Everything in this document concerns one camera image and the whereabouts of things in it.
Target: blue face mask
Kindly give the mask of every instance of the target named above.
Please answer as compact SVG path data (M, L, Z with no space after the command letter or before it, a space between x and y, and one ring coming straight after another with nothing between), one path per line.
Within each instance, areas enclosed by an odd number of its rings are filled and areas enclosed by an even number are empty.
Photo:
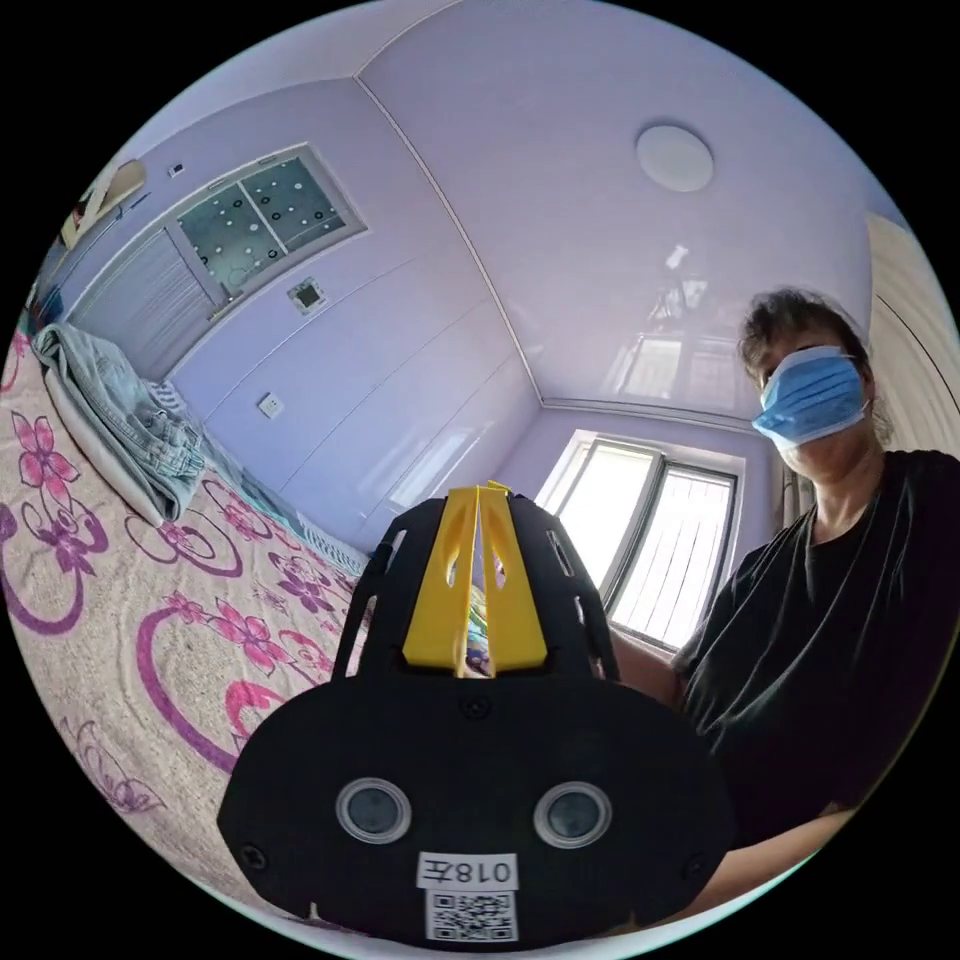
M852 427L867 406L860 374L839 347L791 353L764 388L760 405L763 413L753 426L780 450Z

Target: label sticker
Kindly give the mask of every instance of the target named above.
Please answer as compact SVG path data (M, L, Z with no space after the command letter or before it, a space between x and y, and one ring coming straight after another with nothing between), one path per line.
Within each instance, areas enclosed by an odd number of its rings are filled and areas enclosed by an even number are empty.
M513 891L520 889L519 879L515 853L421 853L417 864L422 890Z
M424 895L428 940L510 943L519 939L512 890L427 890Z

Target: window frame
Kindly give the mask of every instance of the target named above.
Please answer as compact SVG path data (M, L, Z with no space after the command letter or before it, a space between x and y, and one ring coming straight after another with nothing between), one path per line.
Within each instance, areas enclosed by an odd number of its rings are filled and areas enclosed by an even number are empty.
M726 516L724 517L720 550L717 555L716 567L703 607L704 611L709 610L728 572L736 539L736 518L741 509L740 493L742 489L743 471L742 469L736 469L733 463L738 461L739 458L732 456L719 457L721 461L728 463L728 466L724 468L716 464L710 465L704 462L697 462L702 459L718 459L716 456L708 454L707 451L699 451L704 454L705 457L698 457L695 451L684 450L684 448L670 449L668 445L651 444L641 440L626 439L610 434L577 431L568 444L564 455L560 458L554 470L551 471L540 494L537 496L536 502L539 506L546 508L546 504L553 498L557 489L567 479L569 471L572 469L573 464L584 448L587 450L586 456L577 467L573 480L569 483L559 503L552 511L555 516L560 515L564 506L570 500L590 460L598 449L612 448L629 450L630 452L647 454L653 458L643 487L637 497L637 503L630 517L630 521L624 530L624 534L614 553L613 560L598 586L600 599L608 618L612 617L612 612L626 586L631 567L643 549L650 525L656 515L657 505L660 501L663 484L668 476L668 472L671 469L683 470L698 477L716 477L729 483L730 498L727 503ZM625 624L616 623L612 619L610 622L619 632L624 633L640 644L651 647L659 656L666 656L669 659L676 656L678 652L677 648L661 640L657 640L655 637L642 634Z
M257 170L269 168L294 159L299 160L304 165L307 173L313 178L317 186L336 208L337 214L340 219L343 220L344 226L331 234L320 237L312 243L279 258L276 263L251 277L239 293L231 294L210 276L200 256L193 249L193 244L187 237L186 232L183 227L180 226L180 217L202 203L207 197L219 193L226 187L239 183ZM228 173L217 177L217 179L211 180L199 189L194 190L189 196L184 197L176 205L167 210L159 220L156 221L150 234L152 236L159 231L166 232L173 245L177 248L177 252L183 257L188 269L196 278L197 283L203 287L204 292L213 302L213 313L209 317L209 321L212 323L221 319L227 310L244 300L248 300L288 271L300 266L312 257L329 250L331 247L335 247L359 234L365 233L367 229L368 227L360 219L353 205L347 200L343 190L323 165L322 160L313 146L309 143L300 143L291 147L285 147L282 150L277 150L266 156L258 157L256 160L236 167Z

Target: yellow plastic bracket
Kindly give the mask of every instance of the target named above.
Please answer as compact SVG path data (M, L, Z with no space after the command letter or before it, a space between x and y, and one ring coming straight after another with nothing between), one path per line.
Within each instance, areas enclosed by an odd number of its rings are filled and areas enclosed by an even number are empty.
M464 674L479 494L465 487L447 496L403 645L412 667Z
M504 491L506 487L494 483L479 491L491 676L541 667L547 658L547 645Z

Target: floral bedspread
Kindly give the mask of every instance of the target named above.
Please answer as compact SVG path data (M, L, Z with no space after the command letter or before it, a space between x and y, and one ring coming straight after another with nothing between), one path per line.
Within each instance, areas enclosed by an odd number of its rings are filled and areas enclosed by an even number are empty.
M181 522L147 525L74 445L17 333L0 378L0 585L37 692L106 802L177 869L277 913L217 808L262 719L329 679L355 580L213 472Z

